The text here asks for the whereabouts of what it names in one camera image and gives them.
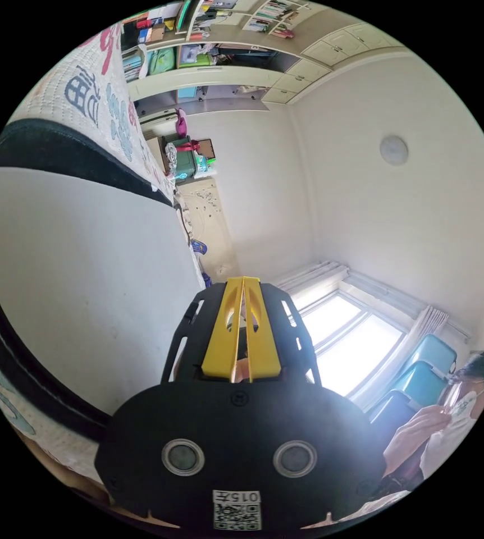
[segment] white cabinet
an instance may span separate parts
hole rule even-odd
[[[318,41],[317,43],[314,43],[302,54],[308,56],[309,58],[313,58],[318,62],[325,63],[327,66],[330,67],[338,62],[341,62],[341,60],[344,60],[349,57],[344,52],[335,49],[332,45],[324,41]]]
[[[283,75],[280,79],[274,84],[274,88],[278,90],[287,90],[289,92],[294,92],[297,94],[311,84],[310,80],[302,79],[300,77],[294,77],[293,75]]]
[[[287,69],[286,73],[313,83],[330,73],[330,70],[307,60],[299,60],[293,67]]]
[[[345,28],[345,32],[358,39],[361,43],[370,49],[379,49],[381,47],[392,47],[385,35],[369,24],[356,24]]]
[[[296,95],[295,92],[289,92],[287,90],[280,90],[278,88],[271,88],[262,98],[262,101],[268,101],[270,103],[287,103]]]
[[[369,50],[365,43],[344,30],[334,32],[322,40],[348,56],[354,56]]]

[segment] blue printed character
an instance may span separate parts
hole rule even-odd
[[[98,106],[100,90],[94,74],[77,65],[79,73],[72,77],[64,89],[67,101],[73,105],[83,116],[89,117],[98,127]]]

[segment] sticker label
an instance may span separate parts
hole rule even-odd
[[[213,490],[214,527],[226,530],[262,529],[259,491]]]

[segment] mattress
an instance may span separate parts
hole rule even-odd
[[[92,37],[46,73],[11,116],[50,120],[98,144],[172,202],[130,99],[120,49],[121,24]]]

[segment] hand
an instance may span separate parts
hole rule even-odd
[[[422,408],[408,423],[399,427],[384,451],[388,476],[396,471],[435,432],[441,431],[451,420],[443,406]]]

